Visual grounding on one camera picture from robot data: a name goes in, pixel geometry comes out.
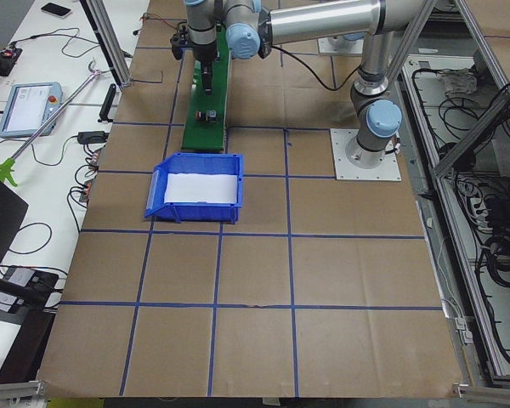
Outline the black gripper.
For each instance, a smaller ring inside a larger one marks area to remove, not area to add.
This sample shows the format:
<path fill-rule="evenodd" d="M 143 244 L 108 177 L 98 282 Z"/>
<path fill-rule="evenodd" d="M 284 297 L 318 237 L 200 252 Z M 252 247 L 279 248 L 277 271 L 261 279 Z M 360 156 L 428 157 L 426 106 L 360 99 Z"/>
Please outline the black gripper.
<path fill-rule="evenodd" d="M 201 85 L 206 95 L 213 93 L 213 61 L 218 56 L 218 45 L 216 41 L 208 44 L 193 44 L 193 54 L 201 63 Z"/>

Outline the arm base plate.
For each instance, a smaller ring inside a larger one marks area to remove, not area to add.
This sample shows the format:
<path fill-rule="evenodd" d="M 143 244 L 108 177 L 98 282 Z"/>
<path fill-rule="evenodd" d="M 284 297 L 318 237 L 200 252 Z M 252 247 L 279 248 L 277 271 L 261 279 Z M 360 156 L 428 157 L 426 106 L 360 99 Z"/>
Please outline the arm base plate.
<path fill-rule="evenodd" d="M 331 147 L 339 181 L 400 182 L 400 168 L 392 142 L 381 152 L 363 150 L 357 129 L 331 128 Z"/>
<path fill-rule="evenodd" d="M 320 54 L 359 57 L 362 55 L 364 34 L 323 37 L 318 40 Z"/>

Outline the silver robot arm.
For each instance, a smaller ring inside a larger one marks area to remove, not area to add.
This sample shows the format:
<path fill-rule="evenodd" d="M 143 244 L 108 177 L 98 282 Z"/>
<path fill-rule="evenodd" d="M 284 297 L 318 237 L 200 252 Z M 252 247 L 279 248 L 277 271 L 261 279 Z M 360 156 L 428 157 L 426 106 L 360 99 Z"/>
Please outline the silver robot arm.
<path fill-rule="evenodd" d="M 259 1 L 187 1 L 187 20 L 172 36 L 175 59 L 193 52 L 195 73 L 186 150 L 219 151 L 232 59 L 267 58 L 283 45 L 316 40 L 322 54 L 359 56 L 353 90 L 367 98 L 383 94 L 391 82 L 390 43 L 406 24 L 399 1 L 330 1 L 270 10 Z"/>

